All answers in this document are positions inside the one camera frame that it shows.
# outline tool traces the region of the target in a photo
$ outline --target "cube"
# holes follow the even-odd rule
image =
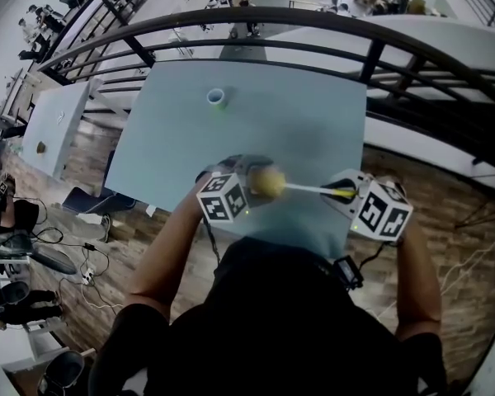
[[[371,181],[351,230],[367,238],[394,242],[412,213],[413,207],[395,188]]]
[[[248,208],[236,173],[214,173],[196,197],[210,224],[232,223]]]

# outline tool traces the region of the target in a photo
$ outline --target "wooden floor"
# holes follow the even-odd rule
[[[16,177],[19,196],[40,197],[51,203],[62,200],[72,186],[98,191],[108,153],[116,147],[118,138],[116,130],[104,130],[82,122],[62,182],[35,172],[11,153],[4,157],[4,164]],[[495,223],[460,230],[455,230],[454,224],[481,205],[486,196],[441,170],[375,149],[365,149],[362,168],[376,175],[397,174],[403,179],[417,218],[429,238],[429,248],[441,281],[452,266],[471,260],[449,275],[445,288],[467,273],[443,298],[444,357],[449,380],[466,380],[474,372],[495,333],[495,251],[478,252],[470,258],[475,250],[488,248],[494,242]],[[110,268],[96,279],[96,283],[103,299],[111,304],[122,302],[125,284],[132,271],[167,219],[167,213],[160,210],[149,218],[144,209],[138,204],[132,211],[115,215],[111,241],[96,244],[110,258]],[[494,209],[495,205],[490,203],[483,213]],[[69,236],[65,242],[80,243]],[[227,240],[219,240],[222,253],[227,246]],[[378,243],[358,237],[350,237],[347,242],[347,251],[357,262],[373,254],[377,247]],[[73,247],[60,249],[77,266],[83,263],[81,251]],[[99,254],[92,254],[90,263],[95,265],[97,272],[106,267],[106,259]],[[199,233],[173,306],[173,318],[204,300],[215,267],[210,244],[205,235]],[[61,275],[34,262],[31,270],[33,289],[57,290]],[[364,268],[365,286],[352,293],[355,302],[372,314],[383,313],[380,320],[391,330],[396,325],[393,307],[396,274],[395,250],[389,248]],[[69,279],[78,281],[77,277]],[[61,292],[68,327],[58,333],[59,337],[67,345],[81,350],[99,348],[110,332],[115,317],[112,310],[86,304],[79,285],[63,281]],[[94,289],[86,288],[84,294],[91,303],[105,304]]]

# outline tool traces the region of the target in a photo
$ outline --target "light blue table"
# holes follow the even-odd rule
[[[206,101],[222,87],[229,105]],[[237,62],[156,64],[115,151],[106,185],[172,211],[208,164],[238,153],[272,158],[288,182],[320,186],[361,166],[365,85],[293,68]],[[221,229],[344,255],[350,220],[315,194],[287,191]]]

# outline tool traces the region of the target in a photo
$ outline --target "power strip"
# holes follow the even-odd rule
[[[88,269],[86,270],[86,273],[84,273],[84,275],[82,276],[82,283],[84,285],[89,285],[90,283],[92,283],[93,276],[95,274],[96,274],[96,272],[93,270],[93,268],[88,267]]]

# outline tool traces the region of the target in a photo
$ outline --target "black t-shirt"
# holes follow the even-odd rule
[[[437,335],[398,341],[310,252],[245,238],[214,275],[205,302],[171,326],[147,305],[124,308],[97,356],[90,396],[119,394],[143,368],[146,395],[268,388],[408,396],[446,386]]]
[[[0,222],[2,221],[2,212],[6,209],[5,201],[0,203]],[[25,230],[30,233],[35,227],[36,220],[39,216],[39,206],[31,204],[26,200],[15,201],[15,226],[13,228],[3,228],[0,225],[0,233],[12,232],[13,230]]]

